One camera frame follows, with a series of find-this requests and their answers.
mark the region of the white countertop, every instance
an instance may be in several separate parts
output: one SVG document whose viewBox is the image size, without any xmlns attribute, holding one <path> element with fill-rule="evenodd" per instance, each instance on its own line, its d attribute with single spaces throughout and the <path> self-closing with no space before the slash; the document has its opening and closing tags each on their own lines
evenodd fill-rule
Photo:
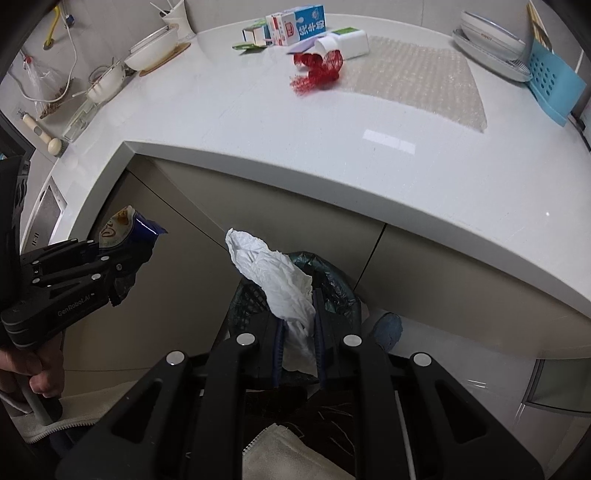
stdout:
<svg viewBox="0 0 591 480">
<path fill-rule="evenodd" d="M 591 317 L 591 155 L 570 123 L 555 124 L 524 85 L 472 61 L 484 133 L 356 93 L 299 97 L 286 49 L 231 49 L 247 24 L 199 34 L 99 111 L 51 172 L 67 202 L 52 243 L 85 238 L 130 158 L 142 153 L 399 226 Z M 446 35 L 388 20 L 328 15 L 327 24 L 454 48 Z M 414 155 L 364 139 L 367 130 L 414 144 Z"/>
</svg>

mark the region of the finger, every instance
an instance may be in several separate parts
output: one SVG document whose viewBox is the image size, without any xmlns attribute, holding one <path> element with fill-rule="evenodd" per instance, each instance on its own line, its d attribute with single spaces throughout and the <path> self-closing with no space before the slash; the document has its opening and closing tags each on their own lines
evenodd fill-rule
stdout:
<svg viewBox="0 0 591 480">
<path fill-rule="evenodd" d="M 63 388 L 55 388 L 48 393 L 44 393 L 43 396 L 45 398 L 59 397 L 61 395 L 61 392 L 63 392 L 63 391 L 64 391 Z"/>
<path fill-rule="evenodd" d="M 41 361 L 34 353 L 16 348 L 0 348 L 0 370 L 22 375 L 37 375 L 42 369 Z"/>
<path fill-rule="evenodd" d="M 64 363 L 64 356 L 60 350 L 61 347 L 61 332 L 54 338 L 48 340 L 41 345 L 37 350 L 37 356 L 41 359 L 44 369 L 53 368 Z"/>
<path fill-rule="evenodd" d="M 54 397 L 64 390 L 64 376 L 65 372 L 61 367 L 44 370 L 40 374 L 31 377 L 29 385 L 31 390 L 37 394 Z"/>
<path fill-rule="evenodd" d="M 14 393 L 17 390 L 17 381 L 10 372 L 0 371 L 0 390 L 4 393 Z"/>
</svg>

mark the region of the blue carton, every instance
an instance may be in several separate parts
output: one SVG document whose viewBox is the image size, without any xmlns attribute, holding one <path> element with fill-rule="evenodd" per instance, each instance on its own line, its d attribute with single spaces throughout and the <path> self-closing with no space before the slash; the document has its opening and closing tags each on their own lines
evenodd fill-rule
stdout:
<svg viewBox="0 0 591 480">
<path fill-rule="evenodd" d="M 290 8 L 265 19 L 275 45 L 292 45 L 326 31 L 322 5 Z"/>
</svg>

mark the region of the gray cabinet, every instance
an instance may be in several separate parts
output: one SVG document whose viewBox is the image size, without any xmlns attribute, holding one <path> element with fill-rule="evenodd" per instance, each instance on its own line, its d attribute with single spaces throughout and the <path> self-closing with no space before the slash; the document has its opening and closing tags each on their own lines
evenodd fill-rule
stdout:
<svg viewBox="0 0 591 480">
<path fill-rule="evenodd" d="M 352 286 L 384 225 L 285 190 L 182 163 L 138 155 L 128 168 L 221 245 L 228 229 L 244 230 L 273 250 L 320 255 L 345 272 Z"/>
<path fill-rule="evenodd" d="M 540 358 L 591 356 L 591 320 L 499 270 L 388 225 L 357 292 L 371 306 Z"/>
<path fill-rule="evenodd" d="M 152 367 L 171 350 L 189 355 L 207 352 L 238 284 L 239 274 L 228 252 L 128 172 L 113 190 L 96 226 L 104 225 L 127 205 L 156 220 L 168 234 L 158 239 L 152 258 L 138 272 L 135 286 L 121 305 L 104 306 L 68 328 L 64 343 L 67 371 L 135 369 L 138 377 L 143 372 L 140 369 Z M 130 375 L 124 375 L 125 379 L 130 380 Z M 113 382 L 120 376 L 114 376 Z M 80 377 L 70 375 L 73 381 L 89 382 Z M 102 386 L 109 384 L 105 375 L 87 377 L 100 377 Z"/>
</svg>

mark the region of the paper box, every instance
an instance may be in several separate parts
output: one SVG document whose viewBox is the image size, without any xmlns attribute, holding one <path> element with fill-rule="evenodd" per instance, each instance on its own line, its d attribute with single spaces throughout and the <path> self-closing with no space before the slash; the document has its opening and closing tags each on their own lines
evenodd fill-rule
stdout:
<svg viewBox="0 0 591 480">
<path fill-rule="evenodd" d="M 266 47 L 272 41 L 265 18 L 261 18 L 250 27 L 243 28 L 242 36 L 245 42 L 255 44 L 258 47 Z"/>
<path fill-rule="evenodd" d="M 267 15 L 266 20 L 275 45 L 292 45 L 326 31 L 322 5 L 290 8 Z"/>
</svg>

